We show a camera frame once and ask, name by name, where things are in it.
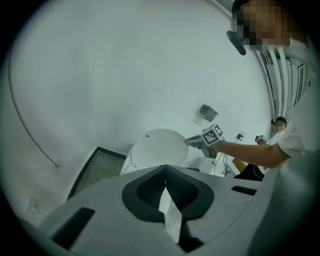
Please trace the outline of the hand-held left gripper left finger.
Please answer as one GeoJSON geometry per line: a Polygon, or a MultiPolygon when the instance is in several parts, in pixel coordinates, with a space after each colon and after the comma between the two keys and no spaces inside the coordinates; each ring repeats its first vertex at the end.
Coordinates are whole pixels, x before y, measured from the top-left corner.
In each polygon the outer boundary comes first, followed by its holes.
{"type": "Polygon", "coordinates": [[[162,222],[136,218],[123,203],[122,190],[131,181],[155,170],[137,170],[104,179],[81,191],[53,210],[39,229],[53,238],[81,208],[94,214],[80,231],[69,252],[77,256],[182,256],[162,222]]]}

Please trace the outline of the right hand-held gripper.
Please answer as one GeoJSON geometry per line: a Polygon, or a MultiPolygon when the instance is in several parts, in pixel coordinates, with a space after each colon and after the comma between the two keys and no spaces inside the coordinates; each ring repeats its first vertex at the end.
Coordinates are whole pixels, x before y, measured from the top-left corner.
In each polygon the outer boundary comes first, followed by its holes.
{"type": "Polygon", "coordinates": [[[195,135],[185,140],[185,144],[193,148],[201,148],[203,155],[206,158],[216,158],[217,153],[213,153],[211,146],[220,141],[224,141],[223,130],[215,123],[205,129],[201,135],[195,135]]]}

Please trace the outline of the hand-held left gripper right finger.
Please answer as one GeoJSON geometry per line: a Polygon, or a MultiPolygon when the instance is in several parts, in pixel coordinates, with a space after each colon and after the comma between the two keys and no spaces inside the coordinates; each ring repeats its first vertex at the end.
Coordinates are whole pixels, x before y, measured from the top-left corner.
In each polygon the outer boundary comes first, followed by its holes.
{"type": "Polygon", "coordinates": [[[196,253],[222,234],[248,207],[261,182],[166,165],[166,187],[182,215],[180,240],[169,255],[196,253]]]}

